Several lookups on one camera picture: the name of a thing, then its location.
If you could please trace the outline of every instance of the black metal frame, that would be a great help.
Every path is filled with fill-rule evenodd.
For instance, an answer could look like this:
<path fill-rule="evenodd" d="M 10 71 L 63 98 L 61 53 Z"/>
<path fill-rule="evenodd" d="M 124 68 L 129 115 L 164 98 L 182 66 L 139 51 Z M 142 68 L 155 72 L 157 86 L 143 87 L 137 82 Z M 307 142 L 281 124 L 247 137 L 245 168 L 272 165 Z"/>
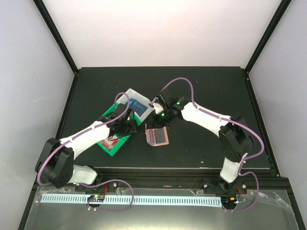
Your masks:
<path fill-rule="evenodd" d="M 44 3 L 42 0 L 33 0 L 36 4 L 38 10 L 40 11 L 43 19 L 45 20 L 47 26 L 49 27 L 52 35 L 54 36 L 57 44 L 59 45 L 64 57 L 66 58 L 67 62 L 69 63 L 72 71 L 74 72 L 75 76 L 72 82 L 72 86 L 69 92 L 69 96 L 67 98 L 65 108 L 63 111 L 63 115 L 59 124 L 59 128 L 56 134 L 56 138 L 60 138 L 65 121 L 67 118 L 67 114 L 70 108 L 71 100 L 74 94 L 74 90 L 78 81 L 78 68 L 75 65 L 63 39 L 61 38 L 59 31 L 57 30 L 50 14 L 48 13 Z M 252 67 L 256 63 L 258 57 L 260 56 L 262 50 L 264 49 L 268 39 L 272 35 L 274 29 L 276 28 L 278 22 L 280 21 L 281 17 L 283 16 L 284 12 L 286 11 L 287 7 L 289 6 L 291 0 L 282 0 L 278 9 L 276 10 L 273 18 L 271 19 L 266 31 L 264 32 L 259 44 L 257 45 L 253 55 L 251 56 L 246 68 L 243 70 L 243 77 L 246 82 L 246 87 L 250 96 L 250 100 L 253 106 L 253 110 L 258 122 L 258 126 L 260 128 L 261 136 L 265 143 L 265 150 L 267 152 L 267 157 L 270 163 L 271 169 L 269 170 L 253 170 L 259 178 L 259 185 L 260 189 L 281 189 L 286 190 L 291 202 L 291 206 L 295 213 L 295 218 L 298 223 L 299 229 L 306 229 L 303 223 L 302 217 L 300 215 L 297 202 L 295 196 L 293 194 L 290 182 L 287 178 L 280 177 L 279 169 L 276 163 L 276 159 L 274 157 L 274 153 L 272 151 L 272 147 L 268 138 L 268 134 L 266 132 L 264 122 L 259 110 L 259 106 L 255 97 L 255 93 L 253 91 L 253 87 L 249 80 L 249 72 L 251 71 Z M 161 188 L 164 185 L 169 185 L 174 188 L 200 188 L 200 184 L 204 178 L 216 178 L 219 174 L 219 170 L 205 170 L 202 172 L 193 171 L 193 170 L 167 170 L 165 172 L 154 171 L 154 170 L 129 170 L 129 169 L 98 169 L 101 173 L 103 173 L 105 179 L 122 179 L 126 180 L 131 183 L 132 187 L 150 187 L 150 188 Z M 250 189 L 255 189 L 255 182 L 253 177 L 245 177 L 245 183 L 248 184 Z M 33 188 L 30 193 L 29 200 L 27 202 L 19 229 L 22 230 L 25 227 L 26 220 L 28 218 L 30 208 L 32 205 L 32 201 L 35 197 L 35 193 L 37 190 L 37 184 L 34 183 Z"/>

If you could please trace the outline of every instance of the white slotted strip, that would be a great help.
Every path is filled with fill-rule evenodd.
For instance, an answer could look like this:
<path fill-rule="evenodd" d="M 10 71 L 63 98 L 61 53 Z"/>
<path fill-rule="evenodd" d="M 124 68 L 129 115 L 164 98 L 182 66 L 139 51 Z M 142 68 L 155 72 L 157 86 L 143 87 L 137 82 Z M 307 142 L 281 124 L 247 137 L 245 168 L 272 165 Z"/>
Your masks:
<path fill-rule="evenodd" d="M 91 195 L 82 194 L 43 194 L 41 203 L 85 204 Z M 130 195 L 106 195 L 103 202 L 93 201 L 90 204 L 128 205 Z M 221 207 L 220 197 L 209 196 L 149 196 L 135 195 L 133 205 L 165 205 L 165 206 L 207 206 Z"/>

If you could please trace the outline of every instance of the black tabletop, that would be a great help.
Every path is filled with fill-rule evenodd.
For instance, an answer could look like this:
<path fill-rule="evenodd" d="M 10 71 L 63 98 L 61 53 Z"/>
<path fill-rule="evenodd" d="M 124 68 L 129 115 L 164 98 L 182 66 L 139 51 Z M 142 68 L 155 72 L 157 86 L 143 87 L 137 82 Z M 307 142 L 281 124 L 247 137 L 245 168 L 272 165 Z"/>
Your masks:
<path fill-rule="evenodd" d="M 150 100 L 172 79 L 188 78 L 195 101 L 224 115 L 242 115 L 248 126 L 260 134 L 256 117 L 239 67 L 107 67 L 82 68 L 65 121 L 62 138 L 89 126 L 114 102 L 119 92 L 132 88 Z M 190 97 L 185 81 L 176 81 L 170 90 L 177 97 Z M 75 161 L 78 165 L 115 168 L 221 168 L 224 156 L 219 139 L 201 126 L 179 121 L 168 129 L 167 146 L 152 147 L 146 142 L 144 125 L 111 157 L 98 145 L 90 147 Z M 259 151 L 254 139 L 249 152 Z M 248 161 L 244 168 L 269 168 L 266 153 Z"/>

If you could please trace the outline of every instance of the green tray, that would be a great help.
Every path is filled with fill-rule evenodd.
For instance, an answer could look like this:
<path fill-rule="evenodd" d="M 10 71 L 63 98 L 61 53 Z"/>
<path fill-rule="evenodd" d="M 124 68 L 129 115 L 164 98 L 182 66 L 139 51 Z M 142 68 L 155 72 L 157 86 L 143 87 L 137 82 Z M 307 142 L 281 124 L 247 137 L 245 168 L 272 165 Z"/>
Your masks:
<path fill-rule="evenodd" d="M 104 114 L 102 114 L 102 116 L 111 113 L 115 111 L 115 106 L 112 105 Z M 136 120 L 138 126 L 141 125 L 141 121 L 139 120 L 139 118 L 137 116 L 134 116 L 134 120 Z M 111 150 L 109 150 L 108 148 L 106 148 L 102 143 L 104 142 L 104 140 L 97 142 L 97 144 L 105 151 L 107 152 L 111 157 L 114 156 L 114 154 L 119 150 L 119 148 L 128 140 L 129 136 L 125 136 L 125 137 L 121 137 L 120 139 L 118 139 L 118 142 L 112 147 Z"/>

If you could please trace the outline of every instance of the blue item in container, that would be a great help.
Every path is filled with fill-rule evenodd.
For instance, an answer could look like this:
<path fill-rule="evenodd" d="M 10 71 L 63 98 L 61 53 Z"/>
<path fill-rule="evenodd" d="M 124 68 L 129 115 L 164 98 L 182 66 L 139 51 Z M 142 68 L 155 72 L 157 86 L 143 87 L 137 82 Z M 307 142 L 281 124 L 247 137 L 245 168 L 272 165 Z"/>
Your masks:
<path fill-rule="evenodd" d="M 137 115 L 142 116 L 143 113 L 147 110 L 147 107 L 141 103 L 139 103 L 137 100 L 134 98 L 130 98 L 130 104 L 129 107 L 137 113 Z"/>

